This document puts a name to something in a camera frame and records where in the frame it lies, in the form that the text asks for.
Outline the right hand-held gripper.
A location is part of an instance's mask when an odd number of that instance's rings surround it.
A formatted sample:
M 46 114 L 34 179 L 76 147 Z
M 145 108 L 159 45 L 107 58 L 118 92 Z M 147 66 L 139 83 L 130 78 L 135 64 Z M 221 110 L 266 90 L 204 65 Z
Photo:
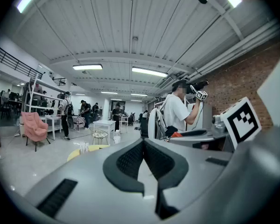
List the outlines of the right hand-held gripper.
M 247 97 L 212 118 L 213 136 L 206 129 L 180 132 L 182 137 L 170 138 L 169 143 L 202 150 L 234 152 L 238 144 L 251 141 L 261 131 L 259 118 Z

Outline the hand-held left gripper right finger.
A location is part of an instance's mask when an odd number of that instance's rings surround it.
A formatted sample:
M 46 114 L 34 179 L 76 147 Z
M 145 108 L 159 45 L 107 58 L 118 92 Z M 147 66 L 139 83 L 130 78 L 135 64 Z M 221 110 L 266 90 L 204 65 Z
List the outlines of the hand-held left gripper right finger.
M 227 166 L 231 154 L 144 139 L 144 160 L 157 180 L 155 213 L 167 219 L 201 196 Z

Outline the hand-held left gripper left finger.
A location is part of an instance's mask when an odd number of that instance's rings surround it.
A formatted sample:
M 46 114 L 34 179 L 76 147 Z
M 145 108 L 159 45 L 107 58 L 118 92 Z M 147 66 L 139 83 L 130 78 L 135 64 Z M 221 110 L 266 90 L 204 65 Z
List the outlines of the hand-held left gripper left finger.
M 65 224 L 154 224 L 154 204 L 138 181 L 142 140 L 73 158 L 41 179 L 26 200 Z

